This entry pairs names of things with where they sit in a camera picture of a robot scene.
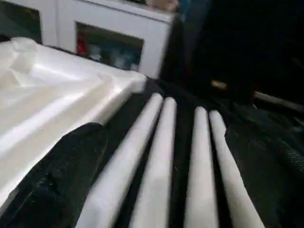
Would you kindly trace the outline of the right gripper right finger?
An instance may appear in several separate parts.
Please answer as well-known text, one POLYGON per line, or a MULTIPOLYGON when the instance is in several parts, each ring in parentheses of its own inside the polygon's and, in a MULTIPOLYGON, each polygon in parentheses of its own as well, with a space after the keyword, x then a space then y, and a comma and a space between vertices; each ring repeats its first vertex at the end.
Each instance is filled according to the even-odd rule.
POLYGON ((233 124, 225 139, 267 228, 304 226, 304 141, 285 128, 233 124))

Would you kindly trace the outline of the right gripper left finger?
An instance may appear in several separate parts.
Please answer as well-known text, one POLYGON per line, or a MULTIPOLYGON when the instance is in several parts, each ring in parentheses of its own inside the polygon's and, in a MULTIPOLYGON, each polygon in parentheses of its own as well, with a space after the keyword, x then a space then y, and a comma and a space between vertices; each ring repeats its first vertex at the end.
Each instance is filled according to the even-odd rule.
POLYGON ((86 123, 64 135, 23 178, 0 211, 2 228, 74 228, 108 143, 86 123))

